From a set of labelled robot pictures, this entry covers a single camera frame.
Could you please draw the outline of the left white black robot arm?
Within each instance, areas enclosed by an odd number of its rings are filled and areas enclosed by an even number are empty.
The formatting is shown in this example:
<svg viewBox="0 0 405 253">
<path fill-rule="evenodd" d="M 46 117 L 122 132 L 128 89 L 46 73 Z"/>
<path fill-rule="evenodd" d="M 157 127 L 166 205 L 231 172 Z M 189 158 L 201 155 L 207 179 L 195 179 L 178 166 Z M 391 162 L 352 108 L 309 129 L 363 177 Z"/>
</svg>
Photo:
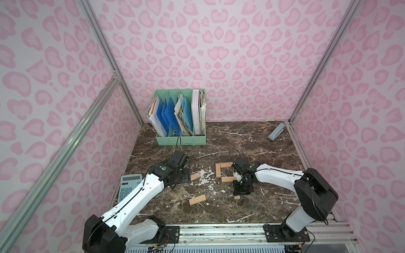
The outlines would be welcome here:
<svg viewBox="0 0 405 253">
<path fill-rule="evenodd" d="M 156 216 L 143 222 L 131 222 L 155 196 L 166 187 L 174 188 L 190 182 L 189 156 L 178 150 L 167 160 L 150 166 L 142 182 L 123 200 L 100 217 L 92 215 L 84 225 L 82 249 L 86 253 L 124 253 L 142 243 L 164 246 L 177 243 L 178 231 L 166 230 L 166 224 Z"/>
</svg>

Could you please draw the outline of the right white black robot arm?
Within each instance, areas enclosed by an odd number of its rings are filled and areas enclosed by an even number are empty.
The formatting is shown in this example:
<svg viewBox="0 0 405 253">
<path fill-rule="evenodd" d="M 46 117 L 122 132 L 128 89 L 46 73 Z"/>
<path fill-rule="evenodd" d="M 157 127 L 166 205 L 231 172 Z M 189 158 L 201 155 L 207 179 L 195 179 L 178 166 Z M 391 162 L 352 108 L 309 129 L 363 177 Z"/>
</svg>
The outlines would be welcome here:
<svg viewBox="0 0 405 253">
<path fill-rule="evenodd" d="M 268 242 L 289 242 L 309 240 L 306 226 L 321 221 L 327 216 L 339 199 L 338 193 L 315 169 L 305 171 L 286 170 L 265 163 L 248 163 L 238 157 L 232 164 L 236 180 L 232 182 L 234 196 L 254 192 L 253 184 L 269 183 L 296 193 L 300 205 L 280 225 L 265 225 Z"/>
</svg>

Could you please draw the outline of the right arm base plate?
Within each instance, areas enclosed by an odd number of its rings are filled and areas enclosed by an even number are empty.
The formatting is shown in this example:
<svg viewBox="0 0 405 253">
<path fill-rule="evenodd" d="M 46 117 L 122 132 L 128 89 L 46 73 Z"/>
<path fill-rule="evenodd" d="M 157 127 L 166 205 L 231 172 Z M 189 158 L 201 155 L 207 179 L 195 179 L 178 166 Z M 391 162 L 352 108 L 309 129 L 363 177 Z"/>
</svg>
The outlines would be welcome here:
<svg viewBox="0 0 405 253">
<path fill-rule="evenodd" d="M 287 225 L 270 225 L 265 223 L 263 225 L 263 230 L 267 242 L 294 242 L 294 243 L 306 243 L 310 242 L 309 232 L 306 228 L 303 228 L 300 232 L 294 232 Z"/>
</svg>

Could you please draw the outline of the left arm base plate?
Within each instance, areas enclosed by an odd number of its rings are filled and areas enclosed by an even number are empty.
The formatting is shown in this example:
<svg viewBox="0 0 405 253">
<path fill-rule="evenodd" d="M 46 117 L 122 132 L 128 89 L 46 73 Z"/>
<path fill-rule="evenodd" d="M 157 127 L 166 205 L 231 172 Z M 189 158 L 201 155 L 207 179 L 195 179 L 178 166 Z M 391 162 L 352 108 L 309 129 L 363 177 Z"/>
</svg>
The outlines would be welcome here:
<svg viewBox="0 0 405 253">
<path fill-rule="evenodd" d="M 159 228 L 157 234 L 154 236 L 153 239 L 149 241 L 145 241 L 144 243 L 148 244 L 162 244 L 166 242 L 168 239 L 170 242 L 178 243 L 180 236 L 180 227 L 179 226 L 164 226 L 163 228 Z"/>
</svg>

